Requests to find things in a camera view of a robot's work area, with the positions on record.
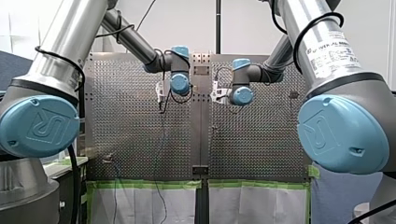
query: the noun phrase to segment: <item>sticker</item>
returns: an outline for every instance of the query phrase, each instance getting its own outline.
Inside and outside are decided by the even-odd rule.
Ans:
[[[329,37],[306,51],[315,77],[329,77],[340,68],[361,67],[343,33],[329,32]]]
[[[72,76],[70,77],[68,83],[69,86],[72,89],[75,89],[78,85],[78,80],[79,80],[79,72],[75,70],[75,72],[72,74]]]

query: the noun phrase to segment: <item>perforated metal panel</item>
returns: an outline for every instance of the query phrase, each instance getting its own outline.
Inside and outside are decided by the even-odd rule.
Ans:
[[[162,75],[144,72],[130,54],[93,54],[85,70],[88,178],[114,178],[115,167],[103,162],[113,154],[123,178],[152,179],[157,166],[159,180],[191,179],[190,103],[170,99],[161,116],[155,84]]]
[[[211,55],[211,76],[222,66],[231,68],[233,59],[241,57],[255,63],[266,59]],[[252,84],[254,102],[237,115],[229,112],[228,109],[238,111],[231,105],[227,108],[209,104],[209,109],[204,109],[199,93],[208,95],[210,84],[204,81],[205,76],[192,75],[197,93],[185,105],[170,102],[162,151],[159,151],[163,143],[162,120],[154,90],[161,74],[147,74],[132,55],[114,53],[91,55],[86,72],[86,145],[92,158],[89,179],[114,178],[114,166],[103,163],[103,158],[111,153],[123,178],[152,179],[159,155],[157,179],[191,179],[191,167],[205,165],[202,158],[208,152],[209,178],[289,182],[304,182],[307,178],[305,168],[310,161],[296,131],[305,89],[293,66],[287,69],[282,83]],[[221,70],[219,84],[227,87],[230,81],[231,73]],[[296,93],[298,97],[293,99],[291,96]],[[210,128],[201,132],[202,127]],[[202,143],[207,139],[205,134],[209,135],[209,147]]]
[[[212,75],[232,67],[241,56],[214,55]],[[248,57],[262,63],[266,57]],[[229,86],[232,74],[219,72],[219,84]],[[301,182],[307,177],[309,160],[299,143],[297,114],[305,96],[304,80],[293,65],[281,83],[251,84],[254,102],[237,115],[226,105],[212,105],[209,177],[221,179],[272,179]],[[292,95],[298,92],[297,99]],[[230,105],[237,112],[239,107]]]

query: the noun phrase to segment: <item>blue end cap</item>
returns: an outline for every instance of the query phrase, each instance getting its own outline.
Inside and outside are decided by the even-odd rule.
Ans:
[[[190,91],[189,79],[183,74],[175,74],[171,77],[171,90],[179,95],[187,95]]]
[[[298,134],[308,156],[337,173],[368,175],[388,162],[388,138],[376,119],[347,98],[320,95],[299,113]]]
[[[172,51],[183,57],[189,58],[189,48],[187,48],[186,46],[174,46],[172,47]]]
[[[0,147],[17,157],[44,158],[78,136],[77,110],[65,99],[38,95],[10,107],[0,118]]]
[[[233,60],[233,70],[237,70],[250,64],[250,59],[235,59]]]
[[[235,105],[248,105],[253,101],[253,91],[248,87],[240,87],[233,93]]]

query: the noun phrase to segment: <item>green tape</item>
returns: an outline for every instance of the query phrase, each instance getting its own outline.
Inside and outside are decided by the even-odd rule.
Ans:
[[[308,175],[311,177],[314,177],[316,179],[319,179],[320,178],[320,170],[318,169],[318,167],[309,165],[308,166]]]
[[[87,193],[81,196],[81,204],[87,202]]]
[[[91,214],[92,214],[92,197],[93,197],[93,189],[87,189],[87,221],[88,224],[91,224]]]
[[[105,180],[90,181],[87,183],[89,189],[199,189],[201,181],[154,181],[147,180]]]
[[[305,209],[305,224],[309,224],[311,219],[311,184],[308,184],[306,191],[306,209]]]
[[[228,189],[256,187],[266,189],[308,189],[309,183],[283,183],[264,180],[209,180],[210,188]]]
[[[77,162],[82,161],[84,159],[85,159],[85,157],[77,157]],[[72,162],[70,161],[70,158],[65,158],[62,161],[55,162],[55,164],[58,164],[58,165],[71,165]]]

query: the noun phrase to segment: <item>black cable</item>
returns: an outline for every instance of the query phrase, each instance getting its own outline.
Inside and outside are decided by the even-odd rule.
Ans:
[[[375,208],[375,209],[373,209],[373,210],[371,210],[369,212],[364,213],[363,215],[361,215],[359,217],[354,218],[352,221],[348,222],[347,224],[359,224],[365,218],[371,217],[371,216],[373,216],[373,215],[375,215],[375,214],[377,214],[379,212],[382,212],[382,211],[384,211],[384,210],[386,210],[386,209],[388,209],[388,208],[390,208],[392,206],[395,206],[395,205],[396,205],[396,200],[393,200],[393,201],[391,201],[389,203],[385,203],[385,204],[383,204],[383,205],[381,205],[381,206],[379,206],[379,207],[377,207],[377,208]]]
[[[116,30],[114,32],[110,32],[110,33],[103,34],[103,35],[97,35],[96,38],[105,37],[105,36],[109,36],[109,35],[117,35],[117,34],[121,33],[122,31],[127,30],[127,29],[129,29],[131,27],[133,27],[133,29],[134,29],[134,25],[133,24],[129,24],[129,25],[125,26],[124,28],[121,28],[121,29]]]
[[[320,23],[321,21],[327,19],[328,17],[337,17],[338,19],[340,19],[340,27],[342,27],[344,25],[344,17],[343,15],[341,15],[338,12],[327,12],[315,19],[313,19],[311,22],[309,22],[306,27],[300,32],[300,34],[298,35],[296,42],[294,44],[294,50],[293,50],[293,60],[294,60],[294,64],[297,68],[297,70],[302,73],[303,71],[301,70],[300,65],[298,64],[298,50],[299,47],[301,45],[301,43],[303,42],[303,38],[306,35],[306,33],[308,33],[308,31],[313,28],[314,26],[316,26],[318,23]]]
[[[171,96],[171,90],[169,89],[168,95],[166,96],[165,100],[165,107],[164,109],[160,112],[160,114],[164,114],[166,112],[166,108],[168,107],[168,102],[169,102],[169,97]]]
[[[137,26],[136,31],[139,31],[140,26],[142,25],[143,21],[145,20],[145,18],[147,17],[147,15],[149,14],[149,12],[151,11],[151,8],[152,8],[152,6],[154,5],[154,3],[155,3],[156,1],[157,1],[157,0],[152,0],[151,4],[150,4],[149,7],[148,7],[148,10],[146,11],[146,14],[143,16],[142,20],[139,22],[139,25]]]
[[[167,101],[169,99],[169,94],[170,93],[168,93],[168,97],[166,99],[166,105],[167,105]],[[163,218],[163,221],[161,221],[161,224],[163,224],[165,222],[165,220],[168,218],[168,209],[166,207],[166,202],[165,202],[165,199],[163,198],[163,196],[161,195],[161,191],[160,191],[160,188],[158,187],[158,183],[157,183],[158,159],[159,159],[161,153],[163,152],[163,148],[164,148],[164,145],[165,145],[165,137],[166,137],[166,130],[165,130],[166,105],[165,105],[165,110],[161,114],[161,125],[162,125],[162,128],[163,128],[163,139],[161,141],[161,147],[158,149],[158,151],[157,151],[157,153],[155,155],[154,172],[153,172],[153,179],[154,179],[155,188],[157,189],[157,192],[158,192],[161,200],[163,201],[163,209],[165,210],[165,216]]]
[[[116,223],[116,217],[117,217],[117,210],[118,210],[118,206],[119,206],[119,203],[117,201],[117,180],[119,180],[121,182],[121,178],[120,178],[120,168],[114,162],[114,159],[113,159],[113,161],[111,163],[113,164],[114,169],[116,170],[116,178],[114,180],[114,215],[113,215],[113,224],[115,224]]]
[[[277,28],[280,32],[282,32],[283,34],[287,35],[288,32],[287,32],[285,29],[283,29],[283,28],[279,25],[279,23],[277,23],[276,14],[275,14],[275,0],[273,0],[272,3],[271,3],[271,15],[272,15],[272,19],[273,19],[273,22],[274,22],[274,25],[276,26],[276,28]]]
[[[217,71],[216,71],[216,74],[215,74],[215,77],[214,77],[214,79],[215,79],[215,81],[218,81],[219,80],[219,72],[222,70],[222,69],[225,69],[225,70],[227,70],[227,71],[229,71],[229,72],[233,72],[233,69],[231,69],[231,68],[229,68],[229,67],[220,67]]]
[[[186,104],[192,97],[192,94],[193,94],[193,90],[192,89],[193,89],[193,86],[190,84],[190,96],[187,99],[183,100],[183,101],[178,101],[175,98],[174,94],[170,91],[172,100],[175,101],[176,103],[180,104],[180,105]]]
[[[76,64],[75,62],[73,62],[72,60],[65,58],[64,56],[61,56],[57,53],[54,52],[49,52],[49,51],[45,51],[43,49],[40,48],[40,46],[35,47],[35,51],[42,53],[42,54],[48,54],[49,56],[52,56],[54,58],[58,58],[61,59],[67,63],[70,63],[77,71],[78,73],[81,75],[81,82],[79,82],[78,87],[75,89],[75,91],[79,91],[85,84],[85,74],[84,71],[82,70],[82,68]]]
[[[72,164],[72,174],[73,174],[73,208],[70,223],[77,223],[78,220],[78,208],[79,208],[79,171],[77,164],[76,153],[73,149],[73,145],[67,148],[70,156],[70,162]]]

